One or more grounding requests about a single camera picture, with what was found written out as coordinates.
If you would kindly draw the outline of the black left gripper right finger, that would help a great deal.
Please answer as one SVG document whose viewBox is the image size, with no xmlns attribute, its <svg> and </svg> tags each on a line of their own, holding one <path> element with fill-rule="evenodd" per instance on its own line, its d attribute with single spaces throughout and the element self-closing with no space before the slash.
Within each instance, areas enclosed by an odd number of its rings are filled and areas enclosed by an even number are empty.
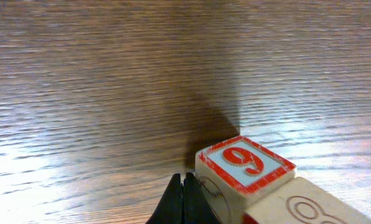
<svg viewBox="0 0 371 224">
<path fill-rule="evenodd" d="M 184 224 L 220 224 L 203 195 L 193 173 L 186 173 L 183 183 Z"/>
</svg>

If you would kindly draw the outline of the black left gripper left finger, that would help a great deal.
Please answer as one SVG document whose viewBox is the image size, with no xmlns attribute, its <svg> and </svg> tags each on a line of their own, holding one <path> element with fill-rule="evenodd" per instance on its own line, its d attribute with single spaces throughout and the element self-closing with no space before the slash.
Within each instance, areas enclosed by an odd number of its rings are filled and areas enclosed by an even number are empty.
<svg viewBox="0 0 371 224">
<path fill-rule="evenodd" d="M 183 212 L 183 188 L 181 175 L 174 174 L 155 211 L 146 224 L 181 224 Z"/>
</svg>

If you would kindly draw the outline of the baseball picture wooden block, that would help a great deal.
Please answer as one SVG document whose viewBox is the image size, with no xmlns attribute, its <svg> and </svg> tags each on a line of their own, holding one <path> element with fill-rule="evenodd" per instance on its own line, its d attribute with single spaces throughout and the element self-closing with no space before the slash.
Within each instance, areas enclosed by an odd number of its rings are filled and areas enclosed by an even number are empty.
<svg viewBox="0 0 371 224">
<path fill-rule="evenodd" d="M 245 136 L 198 151 L 195 176 L 222 223 L 241 223 L 244 211 L 294 179 L 296 165 Z"/>
</svg>

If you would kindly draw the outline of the red U letter block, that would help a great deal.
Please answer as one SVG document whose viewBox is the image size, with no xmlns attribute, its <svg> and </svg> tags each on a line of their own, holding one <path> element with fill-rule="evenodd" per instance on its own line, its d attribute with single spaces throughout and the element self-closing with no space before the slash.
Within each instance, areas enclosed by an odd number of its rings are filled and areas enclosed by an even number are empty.
<svg viewBox="0 0 371 224">
<path fill-rule="evenodd" d="M 244 224 L 371 224 L 335 196 L 297 177 L 245 210 Z"/>
</svg>

